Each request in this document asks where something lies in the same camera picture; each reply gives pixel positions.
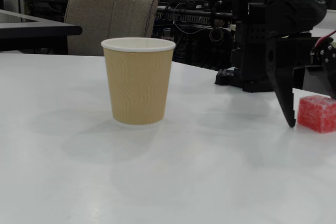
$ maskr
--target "wire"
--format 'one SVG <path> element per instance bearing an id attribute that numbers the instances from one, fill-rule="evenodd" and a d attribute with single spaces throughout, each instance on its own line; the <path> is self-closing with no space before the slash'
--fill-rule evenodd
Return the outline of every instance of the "wire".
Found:
<path id="1" fill-rule="evenodd" d="M 61 14 L 63 15 L 61 18 L 64 18 L 64 17 L 65 17 L 65 14 L 64 14 L 63 12 L 61 12 L 61 11 L 59 11 L 59 10 L 56 10 L 56 9 L 53 9 L 53 8 L 49 5 L 49 3 L 48 3 L 48 8 L 49 8 L 50 10 L 54 11 L 54 12 L 61 13 Z"/>
<path id="2" fill-rule="evenodd" d="M 187 33 L 186 31 L 180 29 L 179 26 L 178 26 L 176 23 L 175 23 L 174 25 L 175 25 L 181 32 L 183 32 L 183 33 L 185 33 L 185 34 L 187 34 L 187 35 L 197 34 L 197 33 L 199 33 L 200 31 L 203 31 L 203 30 L 206 30 L 206 29 L 215 29 L 215 28 L 213 28 L 213 27 L 203 27 L 203 26 L 202 26 L 203 29 L 201 29 L 201 30 L 198 30 L 198 31 L 196 31 L 196 32 L 194 32 L 194 33 Z M 223 27 L 217 27 L 217 29 L 221 29 L 222 31 L 225 31 L 227 34 L 230 35 L 230 37 L 232 37 L 232 34 L 231 34 L 228 30 L 226 30 L 225 28 L 223 28 Z"/>
<path id="3" fill-rule="evenodd" d="M 313 50 L 316 49 L 319 45 L 321 45 L 325 39 L 331 37 L 334 34 L 336 34 L 336 30 L 324 37 L 319 38 L 318 41 L 316 41 L 316 44 L 314 45 Z"/>
<path id="4" fill-rule="evenodd" d="M 214 37 L 212 36 L 212 34 L 214 33 L 214 31 L 219 31 L 220 32 L 220 38 L 219 39 L 214 39 Z M 212 29 L 209 33 L 209 39 L 212 42 L 220 42 L 222 39 L 224 39 L 224 33 L 221 29 L 219 29 L 218 27 L 215 27 L 214 29 Z"/>
<path id="5" fill-rule="evenodd" d="M 175 25 L 181 32 L 183 32 L 183 33 L 185 33 L 185 34 L 187 34 L 187 35 L 194 35 L 194 34 L 199 33 L 200 31 L 203 31 L 203 30 L 206 30 L 206 29 L 212 29 L 212 27 L 205 27 L 205 28 L 203 27 L 203 29 L 198 30 L 198 31 L 196 31 L 196 32 L 194 32 L 194 33 L 187 33 L 186 31 L 180 29 L 176 23 L 174 23 L 174 25 Z"/>
<path id="6" fill-rule="evenodd" d="M 174 17 L 175 17 L 175 11 L 176 9 L 178 8 L 179 5 L 185 5 L 185 3 L 178 3 L 173 11 L 173 23 L 175 24 L 175 20 L 174 20 Z"/>

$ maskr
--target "red wire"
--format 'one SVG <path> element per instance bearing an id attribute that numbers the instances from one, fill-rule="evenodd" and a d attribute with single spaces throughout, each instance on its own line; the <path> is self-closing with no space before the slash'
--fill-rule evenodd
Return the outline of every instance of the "red wire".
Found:
<path id="1" fill-rule="evenodd" d="M 317 48 L 319 45 L 321 45 L 322 42 L 323 42 L 325 39 L 331 37 L 331 36 L 334 35 L 334 34 L 336 34 L 336 30 L 333 31 L 331 34 L 328 34 L 328 35 L 326 35 L 326 36 L 324 36 L 324 37 L 319 38 L 318 41 L 316 41 L 316 44 L 315 44 L 313 50 L 314 50 L 315 48 Z"/>

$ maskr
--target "white cup rim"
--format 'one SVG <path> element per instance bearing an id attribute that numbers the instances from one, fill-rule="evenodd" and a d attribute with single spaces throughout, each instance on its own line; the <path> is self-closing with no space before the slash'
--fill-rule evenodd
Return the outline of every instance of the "white cup rim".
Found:
<path id="1" fill-rule="evenodd" d="M 149 41 L 157 41 L 158 46 L 149 46 L 149 47 L 137 47 L 134 46 L 135 41 L 142 43 L 147 43 Z M 127 43 L 127 46 L 120 46 L 120 43 Z M 163 52 L 170 51 L 176 47 L 176 44 L 172 41 L 165 39 L 155 39 L 155 38 L 115 38 L 115 39 L 106 39 L 101 43 L 101 46 L 106 49 L 120 51 L 120 52 Z"/>

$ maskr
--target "black cable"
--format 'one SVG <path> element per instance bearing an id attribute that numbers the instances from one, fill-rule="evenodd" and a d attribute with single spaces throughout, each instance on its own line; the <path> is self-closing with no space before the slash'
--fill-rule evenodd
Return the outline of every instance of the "black cable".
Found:
<path id="1" fill-rule="evenodd" d="M 214 31 L 219 31 L 220 32 L 220 38 L 219 39 L 214 39 L 213 37 L 213 33 Z M 212 41 L 212 42 L 220 42 L 222 39 L 224 39 L 224 32 L 219 29 L 218 27 L 215 27 L 214 29 L 212 29 L 209 33 L 209 39 Z"/>

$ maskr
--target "black table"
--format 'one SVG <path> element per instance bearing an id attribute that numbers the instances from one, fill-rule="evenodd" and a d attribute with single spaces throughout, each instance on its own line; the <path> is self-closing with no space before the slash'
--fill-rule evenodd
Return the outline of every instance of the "black table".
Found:
<path id="1" fill-rule="evenodd" d="M 66 55 L 67 36 L 81 33 L 80 26 L 0 10 L 0 51 L 52 48 Z"/>

